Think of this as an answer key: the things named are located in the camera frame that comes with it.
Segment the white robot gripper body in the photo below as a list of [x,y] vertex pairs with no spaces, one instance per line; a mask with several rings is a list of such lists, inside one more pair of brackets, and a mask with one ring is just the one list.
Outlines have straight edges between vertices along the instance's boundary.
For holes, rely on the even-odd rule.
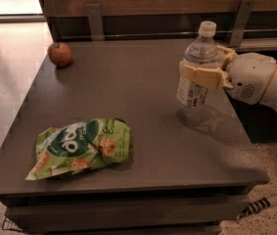
[[258,53],[238,55],[226,67],[231,86],[227,85],[225,91],[235,100],[256,104],[276,69],[277,62],[272,57]]

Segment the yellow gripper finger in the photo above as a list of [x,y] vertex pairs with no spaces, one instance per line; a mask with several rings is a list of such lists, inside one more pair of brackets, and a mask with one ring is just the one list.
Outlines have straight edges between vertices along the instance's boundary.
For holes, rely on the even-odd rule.
[[218,57],[217,64],[220,68],[226,68],[228,64],[237,56],[234,49],[217,45]]
[[188,64],[185,61],[181,61],[179,71],[186,80],[207,89],[216,90],[230,87],[229,74],[214,64],[200,67],[197,64]]

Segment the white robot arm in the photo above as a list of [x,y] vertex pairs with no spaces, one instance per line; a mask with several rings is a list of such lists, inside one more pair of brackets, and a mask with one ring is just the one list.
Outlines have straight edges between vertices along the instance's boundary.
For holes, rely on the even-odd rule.
[[220,46],[215,60],[184,59],[179,72],[177,100],[185,108],[200,108],[208,91],[223,88],[235,100],[261,104],[277,113],[277,61],[272,57],[238,54]]

